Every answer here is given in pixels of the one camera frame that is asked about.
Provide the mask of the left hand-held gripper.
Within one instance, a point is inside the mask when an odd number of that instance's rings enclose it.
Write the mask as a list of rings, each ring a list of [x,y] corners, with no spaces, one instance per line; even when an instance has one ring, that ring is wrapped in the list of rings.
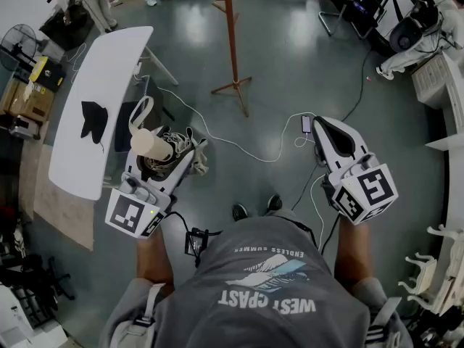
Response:
[[[191,146],[167,169],[162,179],[144,181],[144,157],[128,152],[121,184],[111,190],[105,223],[135,239],[147,239],[166,217],[173,192],[189,172]]]

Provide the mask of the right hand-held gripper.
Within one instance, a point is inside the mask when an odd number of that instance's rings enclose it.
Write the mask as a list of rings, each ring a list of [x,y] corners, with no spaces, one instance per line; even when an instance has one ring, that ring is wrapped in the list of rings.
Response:
[[[316,116],[312,122],[318,156],[328,169],[323,187],[328,203],[358,225],[386,210],[397,198],[392,175],[374,153],[366,153],[362,136],[346,123]],[[359,159],[354,158],[366,153]]]

